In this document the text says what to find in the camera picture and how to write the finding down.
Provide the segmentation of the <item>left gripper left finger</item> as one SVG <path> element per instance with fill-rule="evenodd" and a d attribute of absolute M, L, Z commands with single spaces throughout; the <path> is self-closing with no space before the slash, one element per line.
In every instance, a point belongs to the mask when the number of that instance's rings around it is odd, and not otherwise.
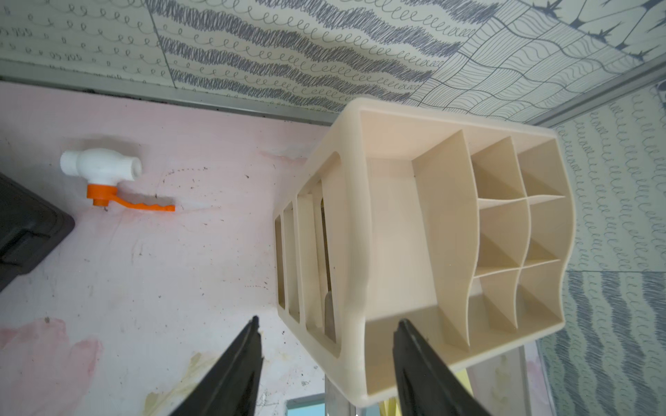
<path fill-rule="evenodd" d="M 263 366 L 255 315 L 173 415 L 253 416 Z"/>

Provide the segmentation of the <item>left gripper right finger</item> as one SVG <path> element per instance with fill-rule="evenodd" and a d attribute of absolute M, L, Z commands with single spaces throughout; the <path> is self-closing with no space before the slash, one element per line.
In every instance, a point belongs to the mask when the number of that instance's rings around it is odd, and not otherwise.
<path fill-rule="evenodd" d="M 402 414 L 489 416 L 408 319 L 394 333 L 393 358 Z"/>

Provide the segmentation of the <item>grey drawer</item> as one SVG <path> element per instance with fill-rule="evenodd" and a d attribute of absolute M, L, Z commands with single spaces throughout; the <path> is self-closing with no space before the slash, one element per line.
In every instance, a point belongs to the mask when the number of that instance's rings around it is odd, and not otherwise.
<path fill-rule="evenodd" d="M 535 343 L 491 358 L 456 377 L 492 415 L 552 415 L 547 384 Z M 356 407 L 326 381 L 320 395 L 288 400 L 287 415 L 399 415 L 396 398 Z"/>

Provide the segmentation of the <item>beige drawer organizer cabinet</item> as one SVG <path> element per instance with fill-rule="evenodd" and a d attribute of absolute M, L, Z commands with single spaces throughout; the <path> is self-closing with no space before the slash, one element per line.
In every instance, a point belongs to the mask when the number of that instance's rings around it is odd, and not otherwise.
<path fill-rule="evenodd" d="M 572 189 L 547 128 L 357 98 L 275 204 L 277 312 L 352 404 L 407 319 L 454 371 L 565 325 Z"/>

